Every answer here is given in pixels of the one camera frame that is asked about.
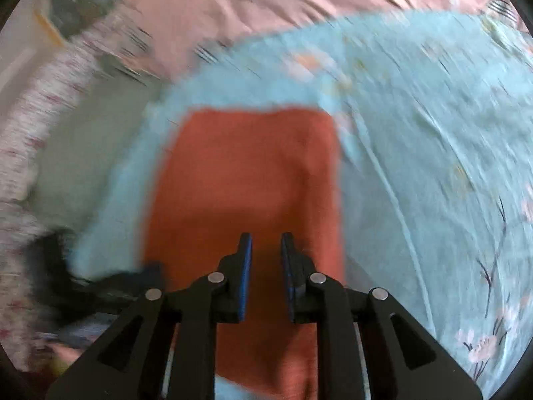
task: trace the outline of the blue fabric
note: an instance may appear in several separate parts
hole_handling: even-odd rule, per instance
[[[489,398],[533,334],[530,50],[489,18],[412,12],[342,18],[221,53],[148,107],[74,272],[138,265],[164,146],[191,109],[319,106],[343,147],[348,284],[387,288]],[[240,398],[233,389],[224,385]]]

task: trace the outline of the red-orange fabric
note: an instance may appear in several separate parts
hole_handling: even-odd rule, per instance
[[[148,221],[145,259],[163,262],[171,289],[188,287],[253,239],[246,319],[218,325],[217,373],[259,393],[316,398],[316,334],[288,320],[280,237],[343,280],[338,143],[331,117],[201,110],[168,150]]]

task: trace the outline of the dark green object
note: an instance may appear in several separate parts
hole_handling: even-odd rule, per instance
[[[135,74],[114,57],[100,64],[103,74],[80,105],[52,130],[37,159],[31,211],[50,228],[82,231],[105,194],[108,177],[156,101],[164,83]]]

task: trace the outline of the green-gray cloth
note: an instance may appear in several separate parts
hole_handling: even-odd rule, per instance
[[[89,94],[52,130],[37,159],[38,177],[29,208],[50,228],[80,232],[103,197],[108,177],[130,146],[149,102],[164,82],[100,59],[103,71]]]

